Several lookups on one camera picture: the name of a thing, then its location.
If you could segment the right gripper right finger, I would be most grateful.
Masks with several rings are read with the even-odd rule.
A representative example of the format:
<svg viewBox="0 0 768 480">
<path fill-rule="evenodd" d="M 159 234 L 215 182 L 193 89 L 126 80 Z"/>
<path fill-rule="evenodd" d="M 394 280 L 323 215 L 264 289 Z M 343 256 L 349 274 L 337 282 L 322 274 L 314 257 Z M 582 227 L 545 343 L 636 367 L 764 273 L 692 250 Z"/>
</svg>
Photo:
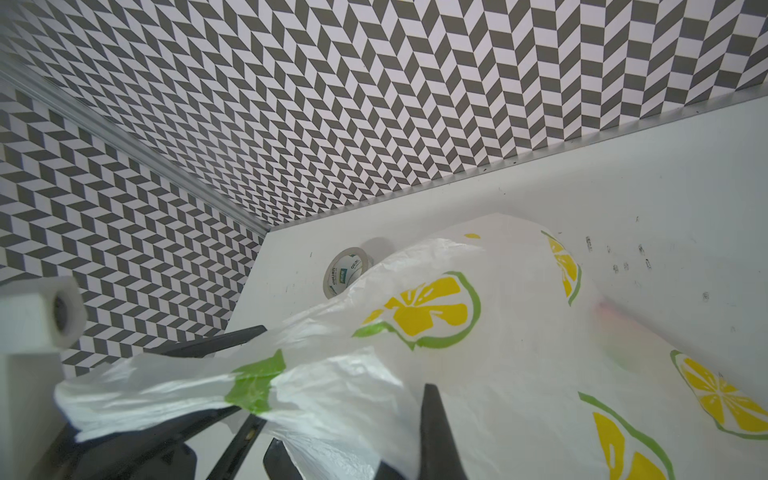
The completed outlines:
<svg viewBox="0 0 768 480">
<path fill-rule="evenodd" d="M 467 480 L 439 389 L 425 384 L 421 405 L 418 480 Z"/>
</svg>

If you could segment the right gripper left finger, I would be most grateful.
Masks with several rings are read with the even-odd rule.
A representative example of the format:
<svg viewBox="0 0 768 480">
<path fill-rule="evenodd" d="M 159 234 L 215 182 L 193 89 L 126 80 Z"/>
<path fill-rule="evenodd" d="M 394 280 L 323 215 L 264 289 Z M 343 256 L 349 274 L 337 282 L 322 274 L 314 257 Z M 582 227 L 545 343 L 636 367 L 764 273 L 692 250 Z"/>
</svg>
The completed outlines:
<svg viewBox="0 0 768 480">
<path fill-rule="evenodd" d="M 149 352 L 202 358 L 245 344 L 266 331 L 259 325 L 189 342 L 169 341 Z M 187 440 L 241 411 L 228 407 L 194 412 L 147 430 L 82 443 L 76 442 L 76 431 L 67 423 L 33 470 L 32 479 L 194 479 L 197 455 Z M 204 479 L 235 479 L 265 424 L 249 414 Z"/>
</svg>

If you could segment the white plastic bag lemon print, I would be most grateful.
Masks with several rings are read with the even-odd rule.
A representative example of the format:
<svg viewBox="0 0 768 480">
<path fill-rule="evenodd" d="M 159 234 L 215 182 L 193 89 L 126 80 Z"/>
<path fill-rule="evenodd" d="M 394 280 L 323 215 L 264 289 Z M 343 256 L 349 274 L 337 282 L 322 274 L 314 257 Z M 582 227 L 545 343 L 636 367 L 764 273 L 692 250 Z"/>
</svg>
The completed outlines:
<svg viewBox="0 0 768 480">
<path fill-rule="evenodd" d="M 425 384 L 472 479 L 763 479 L 767 397 L 625 313 L 501 214 L 380 261 L 227 357 L 142 353 L 59 383 L 81 441 L 237 406 L 305 478 L 419 469 Z"/>
</svg>

